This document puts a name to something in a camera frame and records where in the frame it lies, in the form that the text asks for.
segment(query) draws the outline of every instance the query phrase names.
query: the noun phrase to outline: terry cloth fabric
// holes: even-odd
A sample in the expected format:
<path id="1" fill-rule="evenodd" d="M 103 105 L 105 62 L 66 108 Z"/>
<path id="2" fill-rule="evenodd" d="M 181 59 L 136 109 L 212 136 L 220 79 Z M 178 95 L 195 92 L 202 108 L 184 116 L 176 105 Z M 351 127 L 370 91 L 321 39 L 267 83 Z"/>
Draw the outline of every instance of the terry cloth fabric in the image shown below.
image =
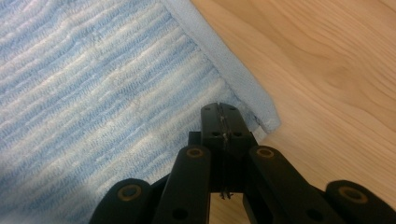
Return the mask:
<path id="1" fill-rule="evenodd" d="M 170 172 L 200 108 L 271 98 L 189 1 L 0 3 L 0 223 L 87 223 L 125 178 Z"/>

